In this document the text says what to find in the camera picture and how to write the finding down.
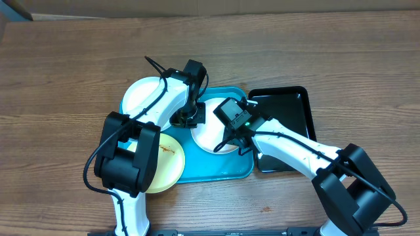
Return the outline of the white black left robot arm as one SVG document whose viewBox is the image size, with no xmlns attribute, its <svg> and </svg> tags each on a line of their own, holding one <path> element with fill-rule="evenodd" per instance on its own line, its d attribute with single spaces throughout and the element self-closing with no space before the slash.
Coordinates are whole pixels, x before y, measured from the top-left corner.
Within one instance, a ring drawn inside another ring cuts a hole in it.
<svg viewBox="0 0 420 236">
<path fill-rule="evenodd" d="M 162 127 L 195 128 L 205 123 L 205 104 L 199 102 L 208 85 L 201 62 L 189 60 L 184 69 L 157 70 L 157 88 L 132 115 L 111 112 L 104 121 L 98 147 L 83 169 L 83 181 L 92 191 L 110 195 L 116 226 L 110 235 L 148 235 L 145 193 L 158 166 Z"/>
</svg>

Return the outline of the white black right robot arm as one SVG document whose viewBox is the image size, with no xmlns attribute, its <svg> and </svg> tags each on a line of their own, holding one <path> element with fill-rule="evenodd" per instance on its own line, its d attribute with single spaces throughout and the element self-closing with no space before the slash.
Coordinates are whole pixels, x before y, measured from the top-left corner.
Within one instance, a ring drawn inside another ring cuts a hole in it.
<svg viewBox="0 0 420 236">
<path fill-rule="evenodd" d="M 319 235 L 365 235 L 396 196 L 367 153 L 355 144 L 340 149 L 306 138 L 261 113 L 256 102 L 227 98 L 214 114 L 225 126 L 226 144 L 275 157 L 314 186 L 327 214 Z"/>
</svg>

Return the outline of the white plate with red stain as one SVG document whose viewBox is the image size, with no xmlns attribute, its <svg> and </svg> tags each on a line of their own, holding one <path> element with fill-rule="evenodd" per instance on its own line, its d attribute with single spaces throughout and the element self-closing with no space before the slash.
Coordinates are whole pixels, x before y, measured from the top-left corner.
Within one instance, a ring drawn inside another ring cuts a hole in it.
<svg viewBox="0 0 420 236">
<path fill-rule="evenodd" d="M 197 124 L 196 128 L 191 129 L 191 135 L 195 143 L 204 151 L 211 154 L 227 154 L 238 149 L 238 146 L 226 144 L 218 152 L 214 152 L 214 148 L 221 143 L 224 138 L 225 126 L 216 117 L 213 111 L 220 105 L 225 98 L 211 98 L 205 103 L 205 123 Z"/>
</svg>

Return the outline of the white plate with dark stain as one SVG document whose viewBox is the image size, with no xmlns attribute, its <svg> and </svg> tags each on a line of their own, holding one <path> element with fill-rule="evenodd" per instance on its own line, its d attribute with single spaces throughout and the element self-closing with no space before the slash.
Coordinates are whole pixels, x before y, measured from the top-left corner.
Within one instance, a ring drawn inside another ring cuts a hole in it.
<svg viewBox="0 0 420 236">
<path fill-rule="evenodd" d="M 164 82 L 159 77 L 146 77 L 133 83 L 125 92 L 121 102 L 122 114 L 135 117 L 163 92 Z M 142 123 L 152 122 L 164 131 L 170 127 L 168 113 L 168 95 L 163 95 L 144 115 L 138 118 Z"/>
</svg>

